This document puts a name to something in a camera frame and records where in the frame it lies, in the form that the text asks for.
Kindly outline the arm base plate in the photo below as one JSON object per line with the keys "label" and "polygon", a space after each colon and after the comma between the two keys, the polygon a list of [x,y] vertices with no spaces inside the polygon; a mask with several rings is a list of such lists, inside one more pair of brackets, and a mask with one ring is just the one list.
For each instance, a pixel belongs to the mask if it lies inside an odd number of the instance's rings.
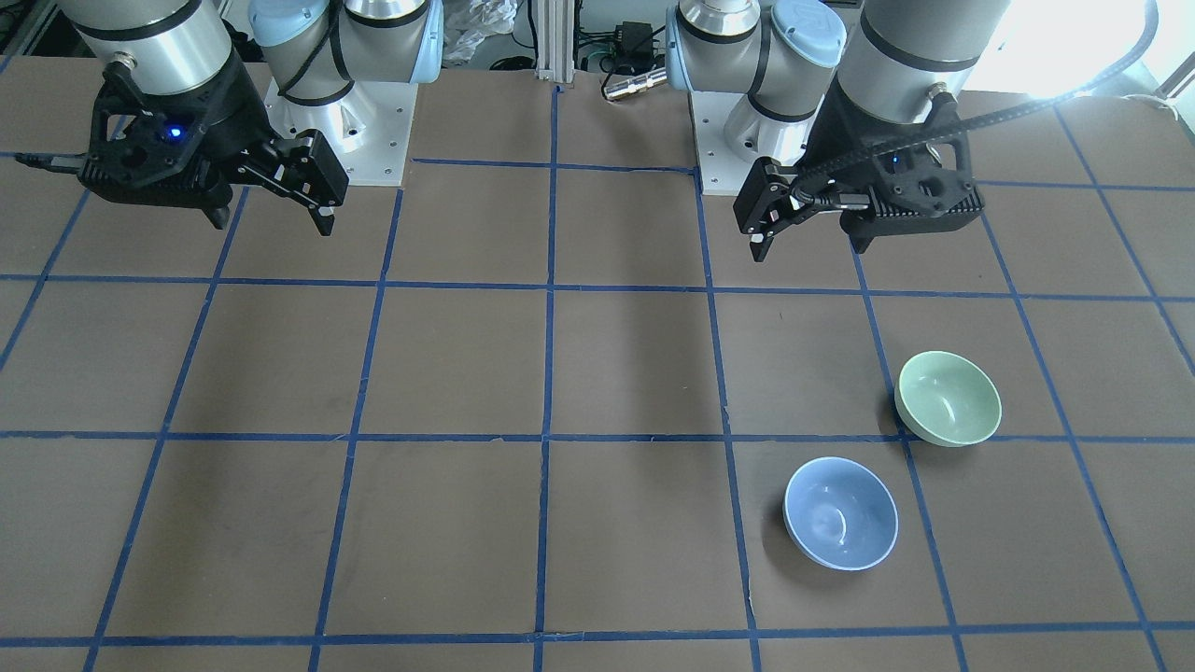
{"label": "arm base plate", "polygon": [[323,106],[287,100],[270,83],[264,98],[275,132],[284,138],[321,132],[351,187],[402,187],[418,85],[355,83],[341,100]]}
{"label": "arm base plate", "polygon": [[815,120],[773,120],[752,106],[747,94],[731,92],[693,91],[690,103],[706,196],[739,195],[760,157],[782,165],[798,161]]}

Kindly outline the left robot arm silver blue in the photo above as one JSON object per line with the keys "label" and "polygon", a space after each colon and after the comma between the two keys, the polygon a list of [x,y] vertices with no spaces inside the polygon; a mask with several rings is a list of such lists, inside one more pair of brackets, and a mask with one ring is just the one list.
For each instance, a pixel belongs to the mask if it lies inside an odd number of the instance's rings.
{"label": "left robot arm silver blue", "polygon": [[865,1],[848,28],[821,1],[679,1],[668,81],[736,97],[723,140],[750,165],[733,212],[752,259],[823,213],[854,253],[980,216],[960,92],[1007,6]]}

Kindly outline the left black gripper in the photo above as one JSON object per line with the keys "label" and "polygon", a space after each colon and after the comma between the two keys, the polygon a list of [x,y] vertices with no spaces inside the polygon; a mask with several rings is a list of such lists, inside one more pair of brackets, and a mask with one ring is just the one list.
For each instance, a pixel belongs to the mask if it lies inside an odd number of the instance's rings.
{"label": "left black gripper", "polygon": [[733,203],[739,233],[750,242],[752,259],[764,262],[774,238],[811,216],[844,208],[841,194],[862,194],[863,210],[845,210],[839,220],[854,255],[863,255],[878,234],[952,232],[983,212],[983,197],[973,178],[966,133],[931,140],[902,149],[888,149],[866,161],[827,169],[853,149],[895,139],[906,141],[920,132],[939,132],[960,122],[960,102],[945,91],[929,102],[921,123],[891,123],[858,106],[839,84],[831,85],[811,127],[803,157],[803,175],[771,157],[752,161],[743,187]]}

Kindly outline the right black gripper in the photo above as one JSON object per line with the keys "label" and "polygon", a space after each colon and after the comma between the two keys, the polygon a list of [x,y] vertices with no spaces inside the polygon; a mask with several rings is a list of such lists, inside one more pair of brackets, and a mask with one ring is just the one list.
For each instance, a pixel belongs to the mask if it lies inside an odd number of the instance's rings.
{"label": "right black gripper", "polygon": [[225,63],[177,94],[137,88],[133,71],[109,63],[94,98],[78,182],[109,203],[202,208],[214,230],[232,221],[232,183],[262,187],[301,204],[319,236],[333,231],[349,175],[321,132],[272,139],[244,63]]}

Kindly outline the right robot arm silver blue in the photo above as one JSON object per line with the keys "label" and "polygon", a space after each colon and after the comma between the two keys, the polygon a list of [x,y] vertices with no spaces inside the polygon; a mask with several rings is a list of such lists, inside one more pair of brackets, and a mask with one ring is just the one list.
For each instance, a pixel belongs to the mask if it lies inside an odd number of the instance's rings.
{"label": "right robot arm silver blue", "polygon": [[231,220],[233,187],[292,200],[330,236],[353,182],[390,178],[397,106],[443,67],[440,1],[252,1],[250,43],[272,72],[266,103],[243,35],[209,1],[63,1],[102,65],[88,147],[42,167],[73,175],[108,203]]}

